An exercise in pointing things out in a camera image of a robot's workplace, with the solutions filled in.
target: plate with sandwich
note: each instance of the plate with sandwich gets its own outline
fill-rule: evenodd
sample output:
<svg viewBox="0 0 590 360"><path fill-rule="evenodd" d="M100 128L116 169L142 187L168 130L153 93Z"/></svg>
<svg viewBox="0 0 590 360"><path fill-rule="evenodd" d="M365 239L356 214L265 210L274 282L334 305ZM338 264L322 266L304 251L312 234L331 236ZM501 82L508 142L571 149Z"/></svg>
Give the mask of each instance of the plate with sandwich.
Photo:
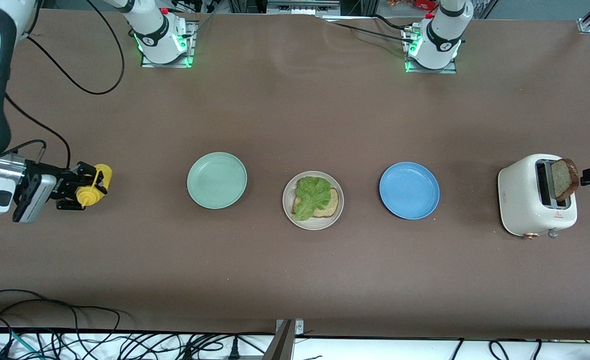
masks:
<svg viewBox="0 0 590 360"><path fill-rule="evenodd" d="M293 224L305 230L322 230L339 219L344 209L344 194L331 175L305 171L286 184L281 202Z"/></svg>

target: white plate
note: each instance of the white plate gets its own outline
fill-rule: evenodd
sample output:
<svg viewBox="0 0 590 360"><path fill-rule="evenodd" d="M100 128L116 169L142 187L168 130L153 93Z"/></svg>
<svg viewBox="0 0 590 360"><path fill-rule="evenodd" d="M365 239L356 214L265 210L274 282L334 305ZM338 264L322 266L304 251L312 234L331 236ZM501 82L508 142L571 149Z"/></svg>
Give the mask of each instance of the white plate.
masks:
<svg viewBox="0 0 590 360"><path fill-rule="evenodd" d="M306 178L307 176L315 176L317 178L326 179L329 183L331 183L331 186L337 190L337 194L339 195L339 203L337 204L337 211L335 214L333 214L333 216L329 218L309 218L304 221L293 220L293 216L295 215L292 214L292 211L293 203L295 203L295 190L297 189L297 182L301 178ZM342 210L344 209L344 193L342 192L342 188L339 186L339 182L337 182L331 175L321 171L305 171L291 178L288 184L286 184L284 194L281 196L281 203L284 205L284 214L286 214L286 217L293 224L305 230L322 230L333 225L333 223L335 223L342 214Z"/></svg>

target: green plate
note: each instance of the green plate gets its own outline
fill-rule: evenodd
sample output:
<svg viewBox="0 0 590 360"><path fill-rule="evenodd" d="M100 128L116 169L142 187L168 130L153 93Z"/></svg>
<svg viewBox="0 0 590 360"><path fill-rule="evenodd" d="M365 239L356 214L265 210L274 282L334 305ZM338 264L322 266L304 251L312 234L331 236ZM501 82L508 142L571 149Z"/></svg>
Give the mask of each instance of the green plate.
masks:
<svg viewBox="0 0 590 360"><path fill-rule="evenodd" d="M188 171L186 187L190 197L206 209L233 205L247 188L247 169L227 152L204 155Z"/></svg>

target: red object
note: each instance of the red object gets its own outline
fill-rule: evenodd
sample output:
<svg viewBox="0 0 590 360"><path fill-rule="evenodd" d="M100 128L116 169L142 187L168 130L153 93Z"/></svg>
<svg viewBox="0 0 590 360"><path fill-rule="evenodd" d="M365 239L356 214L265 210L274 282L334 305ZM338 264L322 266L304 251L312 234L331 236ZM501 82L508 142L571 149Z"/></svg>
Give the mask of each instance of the red object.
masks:
<svg viewBox="0 0 590 360"><path fill-rule="evenodd" d="M432 12L437 5L431 0L414 0L413 6Z"/></svg>

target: white toaster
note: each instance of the white toaster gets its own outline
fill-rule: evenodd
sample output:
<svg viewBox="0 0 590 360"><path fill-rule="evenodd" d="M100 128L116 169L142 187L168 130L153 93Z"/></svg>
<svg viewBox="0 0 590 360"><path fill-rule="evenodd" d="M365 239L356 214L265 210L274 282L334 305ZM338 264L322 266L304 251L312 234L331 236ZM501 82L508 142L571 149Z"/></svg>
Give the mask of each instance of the white toaster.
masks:
<svg viewBox="0 0 590 360"><path fill-rule="evenodd" d="M537 237L570 228L577 221L575 194L563 202L555 199L551 164L561 159L535 153L501 169L497 176L501 223L519 237Z"/></svg>

